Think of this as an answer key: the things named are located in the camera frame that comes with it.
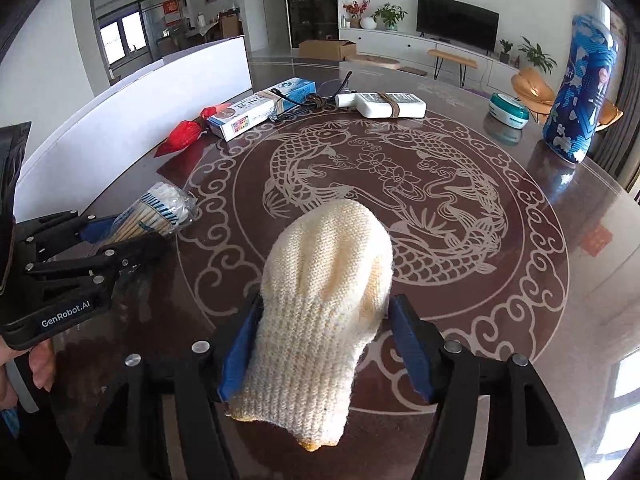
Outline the person's left hand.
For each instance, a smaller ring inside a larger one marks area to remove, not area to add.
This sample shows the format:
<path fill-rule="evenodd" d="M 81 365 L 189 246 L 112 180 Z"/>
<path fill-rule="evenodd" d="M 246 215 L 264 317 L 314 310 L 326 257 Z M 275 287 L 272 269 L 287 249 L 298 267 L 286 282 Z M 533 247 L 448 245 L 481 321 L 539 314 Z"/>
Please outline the person's left hand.
<path fill-rule="evenodd" d="M 0 408 L 2 411 L 16 407 L 18 396 L 9 382 L 6 374 L 6 364 L 11 360 L 28 354 L 29 368 L 32 371 L 32 381 L 38 389 L 50 391 L 55 378 L 55 353 L 52 340 L 48 339 L 28 351 L 11 349 L 0 338 Z"/>

